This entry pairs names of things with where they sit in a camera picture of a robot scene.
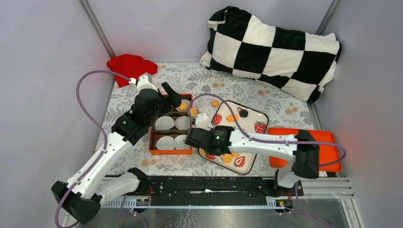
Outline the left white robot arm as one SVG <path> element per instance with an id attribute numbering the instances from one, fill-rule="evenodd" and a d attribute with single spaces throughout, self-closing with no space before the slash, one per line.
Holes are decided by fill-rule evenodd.
<path id="1" fill-rule="evenodd" d="M 129 146 L 136 145 L 148 133 L 153 121 L 158 116 L 166 114 L 181 105 L 181 95 L 175 92 L 167 82 L 162 83 L 162 87 L 167 92 L 167 96 L 164 96 L 149 81 L 147 75 L 142 75 L 138 79 L 135 79 L 107 70 L 106 73 L 128 81 L 138 91 L 129 111 L 117 118 L 111 128 L 111 132 L 107 134 L 101 124 L 89 114 L 80 97 L 80 86 L 84 79 L 91 74 L 99 72 L 99 70 L 90 71 L 79 79 L 76 86 L 76 97 L 83 112 L 101 131 L 104 137 L 104 144 L 66 182 L 56 181 L 53 184 L 51 191 L 58 202 L 54 221 L 58 228 L 61 227 L 59 223 L 61 209 L 76 219 L 76 222 L 71 225 L 71 227 L 74 227 L 78 223 L 86 224 L 91 221 L 99 212 L 103 203 L 122 195 L 123 190 L 127 193 L 132 191 L 135 195 L 144 194 L 147 191 L 146 181 L 136 177 L 131 172 L 115 178 L 112 185 L 101 186 L 100 183 L 105 177 L 106 172 L 122 153 Z"/>

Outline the white strawberry tray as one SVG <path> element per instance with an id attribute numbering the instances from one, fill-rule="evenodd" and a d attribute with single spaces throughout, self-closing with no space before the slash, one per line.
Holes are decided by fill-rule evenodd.
<path id="1" fill-rule="evenodd" d="M 238 123 L 242 127 L 242 129 L 248 133 L 265 133 L 267 130 L 267 125 L 269 123 L 269 118 L 266 114 L 257 111 L 255 109 L 246 107 L 244 105 L 240 105 L 233 101 L 227 101 L 231 109 L 235 114 L 239 116 L 238 110 L 245 109 L 249 112 L 247 118 L 241 118 L 239 116 Z M 237 128 L 235 122 L 229 123 L 226 118 L 231 115 L 228 107 L 225 104 L 221 104 L 212 117 L 211 124 L 213 126 L 224 125 L 231 126 L 233 128 Z M 202 158 L 205 158 L 213 163 L 216 163 L 226 169 L 229 169 L 237 174 L 245 175 L 248 174 L 254 161 L 256 159 L 256 154 L 253 153 L 240 153 L 239 157 L 233 157 L 231 163 L 223 163 L 221 156 L 215 156 L 206 154 L 203 149 L 198 149 L 198 153 Z"/>

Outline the orange compartment cookie box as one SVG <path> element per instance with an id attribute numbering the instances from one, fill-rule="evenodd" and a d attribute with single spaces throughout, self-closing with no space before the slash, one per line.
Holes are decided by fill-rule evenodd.
<path id="1" fill-rule="evenodd" d="M 181 94 L 182 99 L 187 99 L 192 101 L 192 95 L 191 94 Z M 157 117 L 157 119 L 161 116 L 170 116 L 174 121 L 181 116 L 188 116 L 187 111 L 186 112 L 178 112 L 175 108 L 170 110 L 169 112 L 162 114 Z M 178 135 L 185 134 L 187 135 L 192 127 L 190 126 L 190 129 L 188 130 L 178 130 L 175 126 L 170 129 L 170 130 L 165 130 L 165 131 L 157 131 L 154 128 L 155 121 L 153 122 L 153 125 L 151 127 L 151 133 L 150 133 L 150 141 L 149 141 L 149 151 L 152 155 L 190 155 L 192 153 L 192 148 L 190 147 L 187 150 L 158 150 L 155 146 L 156 142 L 158 139 L 160 139 L 163 136 L 171 136 L 175 139 Z"/>

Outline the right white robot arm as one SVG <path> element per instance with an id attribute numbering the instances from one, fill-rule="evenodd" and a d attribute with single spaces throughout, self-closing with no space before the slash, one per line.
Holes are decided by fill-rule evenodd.
<path id="1" fill-rule="evenodd" d="M 319 146 L 308 131 L 289 135 L 247 133 L 231 126 L 213 126 L 206 117 L 205 113 L 196 115 L 185 144 L 214 156 L 254 153 L 286 160 L 272 183 L 277 195 L 286 195 L 300 180 L 319 177 Z"/>

